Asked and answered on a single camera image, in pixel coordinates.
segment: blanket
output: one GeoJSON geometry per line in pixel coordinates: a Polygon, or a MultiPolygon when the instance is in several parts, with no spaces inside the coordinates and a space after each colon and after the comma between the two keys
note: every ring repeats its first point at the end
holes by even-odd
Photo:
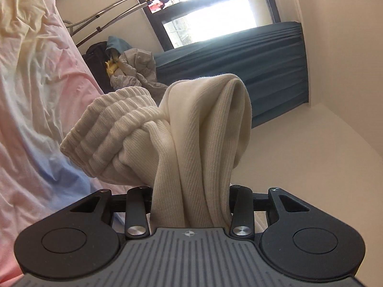
{"type": "Polygon", "coordinates": [[[0,286],[22,274],[13,244],[30,224],[101,189],[59,145],[102,94],[55,0],[0,0],[0,286]]]}

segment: teal curtain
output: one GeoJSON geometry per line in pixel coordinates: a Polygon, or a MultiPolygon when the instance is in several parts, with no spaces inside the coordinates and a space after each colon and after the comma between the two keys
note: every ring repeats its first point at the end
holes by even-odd
{"type": "Polygon", "coordinates": [[[281,22],[155,55],[158,81],[167,85],[233,73],[248,90],[255,127],[309,101],[302,26],[281,22]]]}

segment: window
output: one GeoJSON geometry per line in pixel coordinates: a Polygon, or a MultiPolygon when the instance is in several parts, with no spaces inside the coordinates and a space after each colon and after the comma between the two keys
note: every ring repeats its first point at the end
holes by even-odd
{"type": "Polygon", "coordinates": [[[144,11],[164,50],[280,22],[275,0],[149,1],[144,11]]]}

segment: white wall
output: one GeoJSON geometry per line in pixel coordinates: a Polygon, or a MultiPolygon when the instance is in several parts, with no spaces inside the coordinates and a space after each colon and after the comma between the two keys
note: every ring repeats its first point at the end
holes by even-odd
{"type": "Polygon", "coordinates": [[[383,0],[298,0],[311,103],[323,102],[383,156],[383,0]]]}
{"type": "Polygon", "coordinates": [[[382,287],[383,160],[324,105],[301,105],[252,129],[231,182],[258,193],[279,186],[354,227],[366,243],[357,277],[382,287]]]}
{"type": "MultiPolygon", "coordinates": [[[[56,6],[63,19],[76,22],[92,15],[115,1],[116,0],[56,0],[56,6]]],[[[97,26],[103,26],[129,7],[137,4],[137,2],[137,0],[129,0],[115,7],[74,35],[73,40],[75,43],[81,41],[85,36],[95,31],[97,26]]],[[[163,51],[143,10],[136,11],[96,35],[79,48],[80,52],[85,53],[90,45],[100,41],[106,41],[109,35],[124,39],[132,47],[152,51],[154,53],[163,51]]]]}
{"type": "Polygon", "coordinates": [[[273,23],[266,0],[248,0],[248,3],[257,27],[271,25],[273,23]]]}

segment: bag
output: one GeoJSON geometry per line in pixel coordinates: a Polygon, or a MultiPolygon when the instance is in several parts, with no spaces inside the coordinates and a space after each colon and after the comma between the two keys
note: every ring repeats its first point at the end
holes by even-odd
{"type": "Polygon", "coordinates": [[[96,79],[97,84],[105,94],[114,92],[113,87],[110,85],[110,78],[105,66],[105,62],[109,60],[109,57],[105,53],[106,48],[106,41],[98,42],[91,45],[87,52],[82,55],[85,63],[96,79]]]}

